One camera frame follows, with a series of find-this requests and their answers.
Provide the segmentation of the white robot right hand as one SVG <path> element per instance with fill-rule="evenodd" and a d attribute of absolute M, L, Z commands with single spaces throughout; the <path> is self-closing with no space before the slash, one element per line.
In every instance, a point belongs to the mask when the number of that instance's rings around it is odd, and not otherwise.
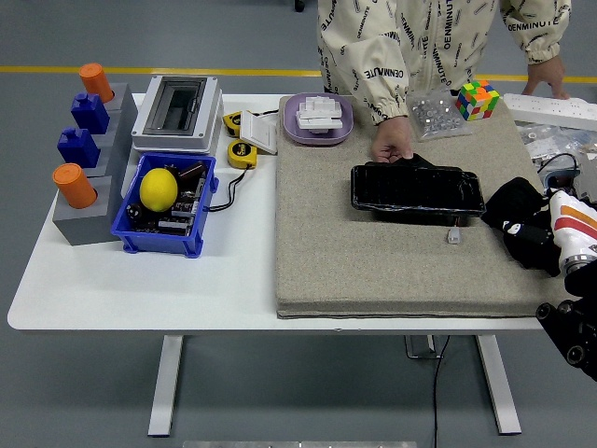
<path fill-rule="evenodd" d="M 558 276 L 596 260 L 596 211 L 563 190 L 520 217 L 504 218 L 500 230 L 510 255 L 526 269 Z"/>

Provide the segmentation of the person's right hand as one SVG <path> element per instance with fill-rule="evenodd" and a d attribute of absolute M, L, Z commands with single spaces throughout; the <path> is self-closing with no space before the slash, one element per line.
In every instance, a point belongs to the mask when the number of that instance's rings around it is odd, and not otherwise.
<path fill-rule="evenodd" d="M 381 122 L 377 126 L 370 154 L 375 162 L 393 163 L 400 159 L 412 159 L 414 152 L 411 147 L 409 118 L 400 116 Z"/>

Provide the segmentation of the person's left hand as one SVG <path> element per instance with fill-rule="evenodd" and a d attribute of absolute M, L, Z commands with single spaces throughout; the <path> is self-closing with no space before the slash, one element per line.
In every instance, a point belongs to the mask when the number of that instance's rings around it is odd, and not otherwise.
<path fill-rule="evenodd" d="M 550 86 L 552 98 L 559 100 L 570 98 L 564 87 L 565 68 L 560 56 L 555 56 L 542 63 L 529 64 L 527 75 L 527 82 L 522 91 L 523 95 L 532 95 L 539 84 L 546 83 Z"/>

